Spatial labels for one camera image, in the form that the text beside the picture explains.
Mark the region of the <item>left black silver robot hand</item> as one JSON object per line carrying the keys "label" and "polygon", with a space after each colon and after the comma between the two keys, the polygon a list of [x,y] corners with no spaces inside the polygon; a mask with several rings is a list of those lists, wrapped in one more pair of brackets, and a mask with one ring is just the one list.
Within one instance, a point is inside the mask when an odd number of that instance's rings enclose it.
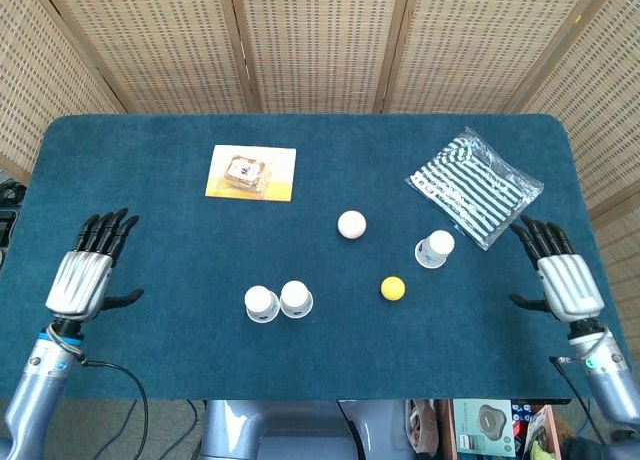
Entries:
{"label": "left black silver robot hand", "polygon": [[65,254],[46,300],[54,317],[88,322],[99,312],[123,308],[135,303],[143,294],[136,289],[125,296],[107,296],[113,269],[137,215],[128,210],[93,215],[82,225],[72,249]]}

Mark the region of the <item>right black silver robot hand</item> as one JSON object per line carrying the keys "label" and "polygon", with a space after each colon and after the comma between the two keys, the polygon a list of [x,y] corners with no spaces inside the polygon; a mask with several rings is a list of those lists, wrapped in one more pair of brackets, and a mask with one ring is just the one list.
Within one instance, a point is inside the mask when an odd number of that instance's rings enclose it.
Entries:
{"label": "right black silver robot hand", "polygon": [[527,215],[521,220],[510,229],[537,272],[544,297],[527,300],[511,293],[510,300],[524,310],[550,313],[567,325],[596,323],[604,300],[586,261],[575,252],[566,232],[555,223]]}

